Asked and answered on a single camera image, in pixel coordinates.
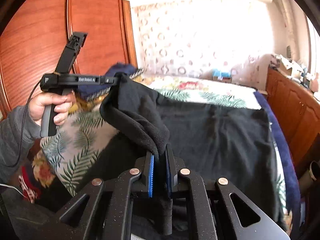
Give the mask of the grey sleeve left forearm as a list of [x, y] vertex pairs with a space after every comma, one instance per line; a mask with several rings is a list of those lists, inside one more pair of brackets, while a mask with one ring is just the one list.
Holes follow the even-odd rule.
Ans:
[[41, 126], [36, 124], [27, 113], [25, 106], [13, 109], [8, 117], [1, 121], [1, 183], [8, 183], [13, 174], [27, 158], [35, 140], [40, 138]]

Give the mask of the person's left hand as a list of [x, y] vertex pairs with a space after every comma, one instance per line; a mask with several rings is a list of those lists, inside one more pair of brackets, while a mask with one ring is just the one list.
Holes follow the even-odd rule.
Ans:
[[53, 118], [54, 124], [61, 126], [67, 119], [69, 109], [75, 103], [75, 95], [70, 92], [67, 95], [58, 95], [55, 93], [40, 93], [33, 97], [29, 103], [29, 114], [31, 119], [41, 126], [42, 117], [46, 106], [55, 105]]

